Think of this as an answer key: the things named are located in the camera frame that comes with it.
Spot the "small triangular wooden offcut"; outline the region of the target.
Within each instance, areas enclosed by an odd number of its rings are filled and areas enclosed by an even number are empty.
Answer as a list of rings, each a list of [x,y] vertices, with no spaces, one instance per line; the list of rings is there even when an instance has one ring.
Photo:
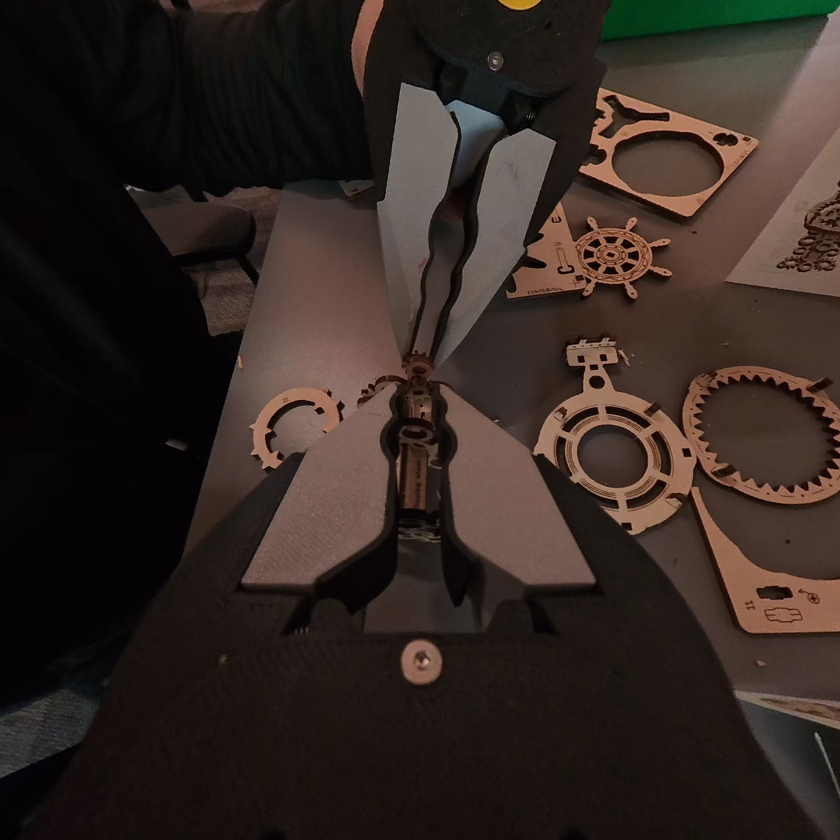
[[[586,278],[561,202],[527,247],[520,267],[511,276],[508,299],[540,298],[583,292]]]

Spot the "person's left hand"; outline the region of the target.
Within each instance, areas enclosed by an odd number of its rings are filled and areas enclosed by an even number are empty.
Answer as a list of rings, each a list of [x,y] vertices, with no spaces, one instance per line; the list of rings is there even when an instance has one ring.
[[[351,40],[353,79],[361,97],[364,96],[364,69],[370,40],[371,30],[368,24],[368,14],[365,10],[365,5],[363,5],[360,9]]]

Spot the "wooden offcut sheet curved cutout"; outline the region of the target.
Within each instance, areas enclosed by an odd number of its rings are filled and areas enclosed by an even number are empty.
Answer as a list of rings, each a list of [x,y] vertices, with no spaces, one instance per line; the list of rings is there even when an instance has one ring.
[[[839,632],[839,581],[771,572],[750,561],[719,528],[693,486],[690,498],[732,614],[751,635]]]

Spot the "wooden ring cluster shaft assembly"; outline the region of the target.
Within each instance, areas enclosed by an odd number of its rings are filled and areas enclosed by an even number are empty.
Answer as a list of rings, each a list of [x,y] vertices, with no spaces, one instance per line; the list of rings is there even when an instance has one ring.
[[[440,546],[440,482],[433,473],[441,470],[453,447],[446,426],[442,382],[434,372],[425,387],[410,387],[402,374],[385,374],[365,387],[356,403],[362,407],[394,385],[400,402],[395,410],[397,531],[402,542]]]

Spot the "square wooden offcut round hole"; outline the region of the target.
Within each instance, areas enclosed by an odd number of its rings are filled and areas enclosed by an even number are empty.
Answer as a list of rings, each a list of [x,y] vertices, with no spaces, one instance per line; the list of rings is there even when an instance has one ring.
[[[719,174],[708,187],[679,196],[641,192],[617,173],[615,159],[626,145],[649,140],[687,140],[710,153]],[[590,156],[579,174],[586,181],[620,193],[667,214],[690,218],[740,167],[760,142],[733,129],[690,117],[626,94],[600,88],[596,98]]]

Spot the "paper instruction booklet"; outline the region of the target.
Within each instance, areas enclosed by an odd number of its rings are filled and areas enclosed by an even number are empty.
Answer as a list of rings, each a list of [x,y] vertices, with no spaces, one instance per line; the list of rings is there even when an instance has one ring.
[[[839,297],[839,132],[784,199],[727,278]]]

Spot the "round slotted wooden frame plate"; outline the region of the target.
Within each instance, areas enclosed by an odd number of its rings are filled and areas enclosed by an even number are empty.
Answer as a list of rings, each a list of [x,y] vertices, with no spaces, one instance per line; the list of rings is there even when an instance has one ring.
[[[533,453],[565,468],[575,485],[636,536],[670,519],[686,502],[697,456],[661,405],[614,387],[606,367],[616,364],[619,354],[610,337],[567,344],[566,362],[582,370],[582,389],[546,417]],[[645,455],[642,475],[629,485],[608,486],[582,465],[585,439],[606,430],[629,434]]]

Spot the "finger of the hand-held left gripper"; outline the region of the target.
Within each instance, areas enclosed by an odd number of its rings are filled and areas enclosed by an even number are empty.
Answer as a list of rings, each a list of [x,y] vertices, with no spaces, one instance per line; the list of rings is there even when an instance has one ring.
[[[523,256],[552,156],[553,140],[534,130],[504,136],[486,153],[465,216],[465,250],[434,334],[436,364],[462,343]]]
[[[434,226],[452,189],[461,129],[434,90],[403,81],[383,198],[376,205],[392,330],[415,351],[434,260]]]

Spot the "wooden ship wheel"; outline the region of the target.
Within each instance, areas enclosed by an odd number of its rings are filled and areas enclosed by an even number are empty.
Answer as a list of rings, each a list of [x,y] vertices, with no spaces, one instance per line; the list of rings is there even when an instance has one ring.
[[[620,289],[631,302],[638,299],[636,284],[648,274],[670,278],[670,269],[655,264],[656,249],[670,245],[669,238],[654,241],[636,231],[637,217],[620,226],[586,218],[586,230],[574,241],[574,254],[584,286],[581,298],[589,298],[600,287]]]

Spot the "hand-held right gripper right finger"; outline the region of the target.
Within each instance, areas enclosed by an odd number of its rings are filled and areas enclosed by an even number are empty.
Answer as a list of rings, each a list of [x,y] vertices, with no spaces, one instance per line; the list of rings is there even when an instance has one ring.
[[[516,592],[585,592],[595,576],[531,451],[447,385],[438,387],[444,447],[440,537],[452,603],[487,574]]]

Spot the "green plastic bin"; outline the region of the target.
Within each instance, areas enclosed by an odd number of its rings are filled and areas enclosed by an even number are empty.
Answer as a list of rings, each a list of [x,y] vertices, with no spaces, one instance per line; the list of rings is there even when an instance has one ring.
[[[613,1],[602,41],[831,14],[838,1]]]

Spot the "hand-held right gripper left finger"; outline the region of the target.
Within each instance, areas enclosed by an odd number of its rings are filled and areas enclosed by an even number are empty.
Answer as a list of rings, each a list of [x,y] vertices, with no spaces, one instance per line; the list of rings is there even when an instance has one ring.
[[[302,457],[241,585],[366,607],[396,572],[396,391],[380,391]]]

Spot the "person's left forearm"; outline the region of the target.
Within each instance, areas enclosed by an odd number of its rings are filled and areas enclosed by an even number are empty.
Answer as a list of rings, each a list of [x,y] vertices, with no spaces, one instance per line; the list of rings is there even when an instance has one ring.
[[[2,2],[2,82],[144,190],[368,180],[351,58],[362,7]]]

